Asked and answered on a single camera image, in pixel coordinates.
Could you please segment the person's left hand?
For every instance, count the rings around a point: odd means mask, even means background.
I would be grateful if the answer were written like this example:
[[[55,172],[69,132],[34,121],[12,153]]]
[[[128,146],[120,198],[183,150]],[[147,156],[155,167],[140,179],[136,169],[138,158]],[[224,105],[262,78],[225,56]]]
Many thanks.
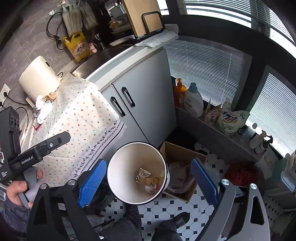
[[[34,203],[35,197],[37,195],[37,192],[39,190],[39,187],[40,187],[41,184],[44,183],[43,175],[44,175],[43,170],[41,168],[38,168],[37,169],[37,175],[36,175],[36,177],[38,179],[38,182],[34,186],[34,188],[29,191],[29,197],[31,198],[30,202],[28,202],[28,207],[27,207],[29,209],[31,209],[33,207],[33,203]],[[20,207],[24,207],[23,203],[20,200],[19,193],[25,192],[27,190],[27,188],[28,188],[28,185],[27,185],[26,181],[13,181],[8,186],[8,188],[6,190],[7,198],[13,204],[15,204],[17,206],[20,206]]]

